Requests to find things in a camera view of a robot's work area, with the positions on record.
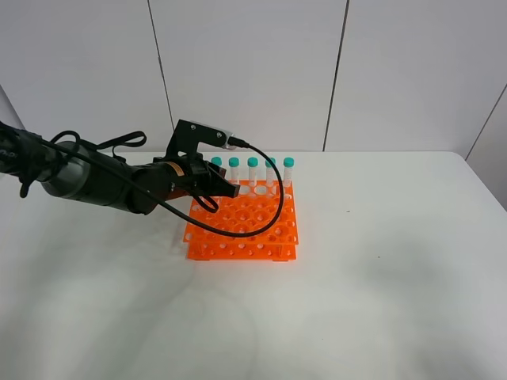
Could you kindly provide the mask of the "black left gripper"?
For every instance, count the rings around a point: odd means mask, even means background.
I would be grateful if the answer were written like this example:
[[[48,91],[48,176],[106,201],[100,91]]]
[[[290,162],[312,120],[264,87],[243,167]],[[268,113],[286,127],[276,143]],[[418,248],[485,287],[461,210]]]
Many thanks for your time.
[[[202,154],[156,157],[152,164],[152,192],[161,198],[228,197],[239,194],[240,185],[225,178],[226,170]]]

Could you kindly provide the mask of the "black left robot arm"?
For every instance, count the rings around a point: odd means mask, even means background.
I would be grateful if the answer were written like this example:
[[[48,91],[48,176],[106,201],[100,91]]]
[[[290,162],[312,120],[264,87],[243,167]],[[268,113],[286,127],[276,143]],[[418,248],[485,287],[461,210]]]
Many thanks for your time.
[[[20,196],[39,182],[46,193],[66,200],[112,207],[148,215],[167,200],[191,196],[215,213],[217,197],[235,198],[239,185],[229,182],[226,170],[204,159],[201,143],[225,147],[230,133],[195,122],[179,120],[166,153],[144,165],[129,165],[117,154],[118,146],[138,147],[146,135],[135,131],[101,144],[64,131],[47,141],[32,132],[1,126],[1,171],[21,183]]]

